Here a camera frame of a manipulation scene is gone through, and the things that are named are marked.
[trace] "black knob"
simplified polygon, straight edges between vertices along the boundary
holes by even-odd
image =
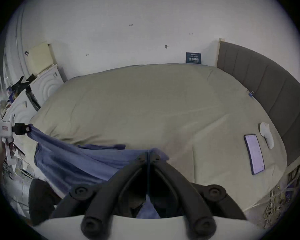
[[[82,233],[89,239],[96,239],[103,231],[102,222],[97,218],[84,218],[81,223]]]

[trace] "white wall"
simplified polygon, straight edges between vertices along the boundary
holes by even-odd
[[[32,0],[22,19],[24,51],[47,41],[68,79],[184,63],[186,52],[214,65],[218,38],[267,56],[300,82],[300,36],[276,0]]]

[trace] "gray upholstered headboard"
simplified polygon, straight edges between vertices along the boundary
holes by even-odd
[[[300,83],[265,56],[228,42],[220,42],[217,67],[254,92],[276,126],[287,165],[291,164],[300,155]]]

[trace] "white cabinet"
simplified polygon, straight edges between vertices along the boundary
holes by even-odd
[[[57,65],[43,71],[30,84],[32,94],[42,106],[44,102],[63,84]]]

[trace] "dark blue sign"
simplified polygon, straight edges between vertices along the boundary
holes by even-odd
[[[195,63],[201,64],[201,54],[200,53],[191,53],[187,52],[186,63]]]

